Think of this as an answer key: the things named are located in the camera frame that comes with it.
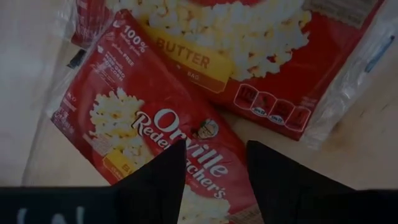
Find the black object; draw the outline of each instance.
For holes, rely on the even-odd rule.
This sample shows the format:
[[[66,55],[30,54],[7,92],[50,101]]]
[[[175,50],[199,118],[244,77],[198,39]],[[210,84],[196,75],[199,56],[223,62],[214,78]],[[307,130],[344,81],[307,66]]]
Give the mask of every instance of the black object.
[[[86,55],[86,50],[80,49],[77,54],[70,60],[69,64],[67,65],[71,69],[75,69],[81,65],[83,61],[83,57]]]
[[[248,172],[266,224],[398,223],[398,191],[354,190],[256,141]]]
[[[111,187],[0,188],[0,223],[177,223],[185,161],[178,141]]]

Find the microwave popcorn box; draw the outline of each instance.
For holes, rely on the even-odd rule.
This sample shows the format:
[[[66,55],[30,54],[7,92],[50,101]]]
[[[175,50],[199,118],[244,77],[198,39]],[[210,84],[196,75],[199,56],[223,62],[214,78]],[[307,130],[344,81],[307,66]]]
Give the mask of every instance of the microwave popcorn box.
[[[391,17],[375,17],[385,14],[384,2],[398,7],[388,0],[76,0],[72,42],[86,47],[121,6],[212,103],[295,140],[310,124],[306,139],[322,141],[318,133],[352,103],[346,92],[361,92],[365,66],[394,36]]]
[[[90,47],[52,122],[111,184],[176,140],[187,147],[179,223],[261,220],[245,147],[128,10]]]

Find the plastic bag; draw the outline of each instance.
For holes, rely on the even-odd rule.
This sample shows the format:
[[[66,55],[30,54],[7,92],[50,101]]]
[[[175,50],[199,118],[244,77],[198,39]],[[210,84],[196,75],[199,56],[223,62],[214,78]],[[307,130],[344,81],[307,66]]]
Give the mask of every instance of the plastic bag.
[[[96,5],[78,11],[79,24],[96,21],[83,26],[90,35],[72,39],[84,47],[118,1],[77,2]],[[361,93],[368,63],[394,40],[398,7],[392,0],[120,2],[212,103],[313,147]]]
[[[246,172],[244,144],[150,41],[131,13],[89,48],[73,78],[47,105],[56,127],[114,184],[177,139],[186,140],[187,181],[180,223],[261,219]]]

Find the popcorn image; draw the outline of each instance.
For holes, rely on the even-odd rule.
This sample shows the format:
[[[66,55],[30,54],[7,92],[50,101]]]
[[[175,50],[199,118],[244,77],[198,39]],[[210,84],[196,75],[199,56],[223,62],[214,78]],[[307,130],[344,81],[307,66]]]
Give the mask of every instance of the popcorn image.
[[[178,224],[224,224],[229,223],[230,204],[225,199],[205,198],[197,195],[185,184]]]
[[[131,124],[136,120],[136,112],[144,104],[135,96],[128,96],[122,88],[109,96],[97,95],[93,110],[90,111],[90,121],[95,131],[90,135],[98,138],[105,137],[112,150],[119,150],[133,164],[134,170],[154,158]]]
[[[302,10],[304,0],[267,0],[253,6],[241,1],[214,6],[187,0],[120,2],[142,25],[231,59],[236,66],[231,78],[239,81],[279,73],[292,59],[292,50],[308,44],[309,33],[302,28],[311,21],[311,12]]]

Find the nutrition facts icon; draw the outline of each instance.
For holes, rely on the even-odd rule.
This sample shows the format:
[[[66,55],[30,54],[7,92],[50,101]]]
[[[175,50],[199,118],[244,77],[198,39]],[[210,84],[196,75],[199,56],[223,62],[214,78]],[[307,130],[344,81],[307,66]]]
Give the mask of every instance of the nutrition facts icon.
[[[287,100],[277,100],[269,114],[269,119],[277,124],[284,125],[294,110],[293,103]]]
[[[258,90],[253,86],[241,84],[236,93],[234,104],[242,109],[250,110],[258,93]]]
[[[251,111],[258,116],[268,116],[277,99],[267,92],[260,92],[251,107]]]
[[[304,131],[305,124],[310,118],[311,111],[302,106],[294,108],[292,115],[286,121],[286,128],[293,131]]]

